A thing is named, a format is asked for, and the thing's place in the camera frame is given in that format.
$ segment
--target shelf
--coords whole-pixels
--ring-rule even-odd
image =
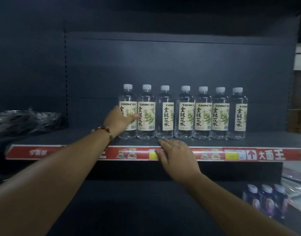
[[[41,159],[90,133],[90,129],[65,129],[13,142],[6,159]],[[244,140],[198,140],[185,143],[201,161],[301,160],[301,135],[288,132],[248,133]],[[157,160],[158,139],[116,138],[100,156],[102,160]]]

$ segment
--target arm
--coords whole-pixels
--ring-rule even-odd
[[[138,115],[115,107],[104,125],[116,137]],[[46,235],[109,143],[95,131],[30,165],[0,186],[0,235]]]
[[[296,235],[293,231],[212,182],[200,171],[191,149],[179,140],[159,140],[165,171],[218,223],[227,235]]]

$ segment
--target clear plastic bottle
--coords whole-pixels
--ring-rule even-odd
[[[132,84],[125,84],[124,92],[119,95],[119,108],[124,116],[137,113],[137,98],[132,88]],[[136,138],[136,121],[130,123],[118,137],[123,140]]]
[[[232,139],[245,138],[247,125],[247,97],[243,96],[243,88],[233,88],[233,95],[229,97],[229,131],[228,137]]]
[[[199,94],[195,97],[195,115],[193,137],[207,139],[211,127],[211,96],[207,94],[208,87],[199,87]]]
[[[212,121],[210,137],[225,139],[227,137],[229,124],[228,97],[225,95],[225,87],[217,87],[216,94],[212,97]]]
[[[173,137],[174,101],[169,94],[169,85],[161,86],[161,93],[156,97],[156,138]]]
[[[179,139],[189,139],[192,137],[195,103],[189,93],[190,86],[182,86],[181,91],[176,100],[174,136]]]
[[[147,140],[155,137],[155,97],[151,94],[151,85],[143,84],[143,93],[138,97],[137,137]]]

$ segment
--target dark gray shelf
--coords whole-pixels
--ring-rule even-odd
[[[90,129],[65,129],[35,137],[14,141],[12,144],[21,145],[68,145],[90,133]],[[185,140],[189,146],[206,147],[284,147],[301,148],[301,135],[289,132],[250,132],[244,140]],[[121,140],[116,138],[111,145],[115,146],[159,146],[158,139]]]

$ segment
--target blue bottle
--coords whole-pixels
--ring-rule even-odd
[[[252,205],[255,209],[260,209],[259,203],[260,195],[257,192],[255,185],[247,185],[247,190],[243,191],[242,199],[248,204]]]
[[[269,185],[262,185],[260,194],[261,209],[267,216],[272,218],[275,212],[275,196],[273,194],[273,188]]]
[[[285,219],[289,201],[289,197],[286,195],[285,187],[274,184],[274,196],[276,205],[276,213],[274,218],[278,221],[282,221]]]

